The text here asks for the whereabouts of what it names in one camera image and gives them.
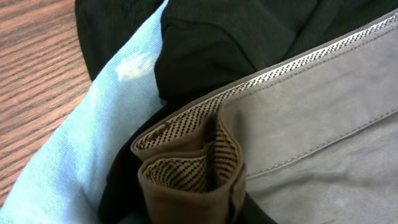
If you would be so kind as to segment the grey khaki shorts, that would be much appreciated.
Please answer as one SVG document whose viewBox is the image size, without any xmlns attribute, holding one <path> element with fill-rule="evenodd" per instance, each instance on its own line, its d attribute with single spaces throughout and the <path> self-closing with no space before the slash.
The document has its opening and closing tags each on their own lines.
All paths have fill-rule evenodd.
<svg viewBox="0 0 398 224">
<path fill-rule="evenodd" d="M 396 223 L 397 12 L 189 103 L 131 149 L 152 223 Z"/>
</svg>

